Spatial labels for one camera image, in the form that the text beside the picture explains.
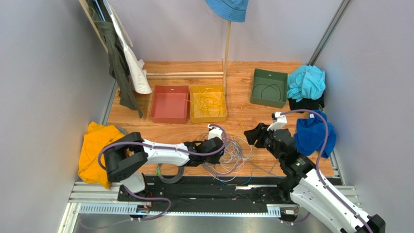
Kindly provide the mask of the royal blue towel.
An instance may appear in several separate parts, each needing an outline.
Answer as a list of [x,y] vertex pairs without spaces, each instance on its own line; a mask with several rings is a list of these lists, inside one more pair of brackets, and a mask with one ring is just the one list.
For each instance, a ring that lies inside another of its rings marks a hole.
[[[325,149],[322,153],[323,158],[329,158],[337,141],[337,133],[333,125],[328,122],[328,140]],[[309,113],[309,118],[300,118],[296,122],[296,133],[294,139],[297,150],[309,156],[315,151],[322,149],[322,144],[325,140],[325,125],[322,119],[315,114]]]

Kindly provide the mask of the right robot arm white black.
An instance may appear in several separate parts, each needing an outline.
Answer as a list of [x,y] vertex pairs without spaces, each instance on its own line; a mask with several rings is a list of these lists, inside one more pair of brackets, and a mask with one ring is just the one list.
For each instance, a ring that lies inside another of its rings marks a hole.
[[383,233],[386,223],[379,215],[369,215],[346,198],[316,165],[298,152],[289,130],[270,130],[259,123],[244,132],[248,144],[267,149],[280,163],[285,178],[277,185],[276,196],[305,208],[334,233]]

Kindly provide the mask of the green plastic bin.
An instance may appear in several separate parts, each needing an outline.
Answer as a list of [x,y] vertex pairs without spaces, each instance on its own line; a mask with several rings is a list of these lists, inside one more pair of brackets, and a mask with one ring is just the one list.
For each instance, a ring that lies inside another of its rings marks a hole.
[[253,75],[250,102],[283,108],[287,102],[287,73],[256,68]]

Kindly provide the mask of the black cloth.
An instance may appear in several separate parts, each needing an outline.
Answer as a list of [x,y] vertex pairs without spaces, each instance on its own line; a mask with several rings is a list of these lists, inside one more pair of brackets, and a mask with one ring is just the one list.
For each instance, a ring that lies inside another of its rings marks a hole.
[[297,102],[294,99],[288,99],[288,102],[291,110],[307,109],[322,111],[325,107],[324,95],[316,100],[302,99],[301,101]]

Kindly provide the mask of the turquoise cloth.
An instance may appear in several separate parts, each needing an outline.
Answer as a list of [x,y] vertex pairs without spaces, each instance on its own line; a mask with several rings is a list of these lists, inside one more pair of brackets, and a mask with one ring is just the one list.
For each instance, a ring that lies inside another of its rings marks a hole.
[[302,99],[317,100],[325,91],[326,73],[316,66],[302,65],[287,79],[287,98],[296,100]]

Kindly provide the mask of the red plastic bin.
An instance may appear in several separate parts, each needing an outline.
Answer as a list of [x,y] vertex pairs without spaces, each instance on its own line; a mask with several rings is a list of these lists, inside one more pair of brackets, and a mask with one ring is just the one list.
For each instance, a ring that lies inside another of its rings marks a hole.
[[156,85],[150,111],[154,123],[185,124],[188,121],[188,85]]

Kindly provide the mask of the wooden hat stand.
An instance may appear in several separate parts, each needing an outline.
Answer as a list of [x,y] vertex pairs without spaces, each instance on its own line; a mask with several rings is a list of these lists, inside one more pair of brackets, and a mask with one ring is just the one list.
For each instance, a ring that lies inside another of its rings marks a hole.
[[230,48],[232,22],[227,22],[225,53],[222,60],[222,71],[215,72],[161,72],[161,73],[147,73],[148,79],[222,79],[224,94],[227,93],[227,68],[228,56]]

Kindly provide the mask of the corner aluminium profile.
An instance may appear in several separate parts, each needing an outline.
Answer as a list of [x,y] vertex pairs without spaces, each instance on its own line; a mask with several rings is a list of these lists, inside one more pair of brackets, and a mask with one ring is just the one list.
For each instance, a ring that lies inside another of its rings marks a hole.
[[324,48],[328,44],[330,38],[334,34],[336,28],[340,24],[343,16],[346,14],[352,0],[342,0],[339,7],[337,8],[333,18],[331,19],[328,27],[326,28],[324,34],[322,35],[319,43],[317,44],[312,56],[310,57],[307,65],[314,66],[318,61],[320,55],[322,54]]

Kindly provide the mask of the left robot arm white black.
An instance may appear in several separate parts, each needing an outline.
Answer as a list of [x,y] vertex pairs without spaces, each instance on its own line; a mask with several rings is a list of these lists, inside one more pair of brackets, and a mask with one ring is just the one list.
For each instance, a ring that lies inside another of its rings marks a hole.
[[224,154],[226,135],[219,128],[208,132],[204,141],[164,144],[143,139],[139,132],[130,133],[105,146],[98,164],[106,171],[110,183],[120,182],[134,194],[147,183],[139,169],[146,164],[172,164],[179,167],[218,164]]

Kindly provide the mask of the olive green garment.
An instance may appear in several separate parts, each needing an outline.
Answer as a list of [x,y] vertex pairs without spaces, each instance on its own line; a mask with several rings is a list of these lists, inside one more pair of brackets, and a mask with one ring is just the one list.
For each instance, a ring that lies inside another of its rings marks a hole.
[[87,0],[88,9],[93,23],[97,27],[100,38],[103,40],[108,49],[109,74],[116,80],[120,89],[120,105],[125,106],[131,110],[136,110],[140,118],[143,117],[143,112],[137,103],[133,86],[130,82],[130,71],[122,45],[118,40],[118,35],[115,31],[114,24],[109,18],[108,12],[104,9],[103,1],[99,0],[98,4],[105,20],[101,20],[95,7],[94,1]]

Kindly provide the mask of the wooden clothes rack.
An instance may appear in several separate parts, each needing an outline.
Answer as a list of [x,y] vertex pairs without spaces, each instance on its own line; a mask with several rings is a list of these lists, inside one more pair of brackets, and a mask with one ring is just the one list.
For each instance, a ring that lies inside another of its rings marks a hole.
[[95,33],[96,33],[97,37],[99,38],[99,40],[100,40],[100,42],[101,42],[101,44],[102,44],[102,46],[103,46],[104,50],[106,51],[106,53],[108,53],[108,49],[107,49],[107,47],[106,47],[106,45],[105,45],[104,41],[102,40],[102,38],[101,38],[101,36],[100,36],[100,34],[99,34],[99,31],[98,31],[98,28],[96,27],[96,25],[95,25],[95,23],[94,23],[94,21],[93,21],[93,19],[92,19],[92,14],[91,14],[91,11],[90,11],[89,6],[88,6],[88,4],[87,4],[87,1],[86,1],[86,0],[78,0],[78,2],[80,3],[80,5],[81,5],[81,7],[82,7],[83,11],[85,12],[85,14],[86,14],[86,16],[87,16],[87,18],[88,18],[88,20],[89,20],[89,22],[90,22],[91,26],[93,27],[93,29],[94,29],[94,31],[95,31]]

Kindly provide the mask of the yellow orange cloth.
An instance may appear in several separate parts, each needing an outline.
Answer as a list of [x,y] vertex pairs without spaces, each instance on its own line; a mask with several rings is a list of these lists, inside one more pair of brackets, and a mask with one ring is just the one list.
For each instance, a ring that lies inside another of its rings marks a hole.
[[86,183],[98,183],[108,189],[110,182],[98,163],[100,151],[107,145],[125,136],[114,125],[102,125],[91,122],[88,125],[87,133],[84,134],[83,145],[78,163],[78,176]]

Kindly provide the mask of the yellow plastic bin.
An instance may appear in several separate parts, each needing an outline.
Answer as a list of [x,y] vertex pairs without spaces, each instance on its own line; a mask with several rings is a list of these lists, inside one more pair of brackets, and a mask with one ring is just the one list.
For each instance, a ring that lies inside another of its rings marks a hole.
[[189,102],[192,123],[226,121],[227,109],[223,84],[191,85]]

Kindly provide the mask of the aluminium rail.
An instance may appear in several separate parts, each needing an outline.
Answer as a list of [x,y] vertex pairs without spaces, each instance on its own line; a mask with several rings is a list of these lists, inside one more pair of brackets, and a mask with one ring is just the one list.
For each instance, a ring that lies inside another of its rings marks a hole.
[[296,216],[304,210],[298,204],[276,199],[277,185],[244,186],[214,183],[149,183],[142,195],[148,201],[132,197],[120,183],[109,189],[98,184],[76,182],[69,201],[80,203],[81,212],[99,214],[149,214],[167,210],[171,216]]

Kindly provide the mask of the blue bucket hat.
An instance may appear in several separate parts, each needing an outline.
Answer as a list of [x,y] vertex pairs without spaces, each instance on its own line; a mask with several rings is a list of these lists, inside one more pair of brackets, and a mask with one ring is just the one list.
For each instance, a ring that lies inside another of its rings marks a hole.
[[219,17],[231,22],[245,22],[249,0],[205,0]]

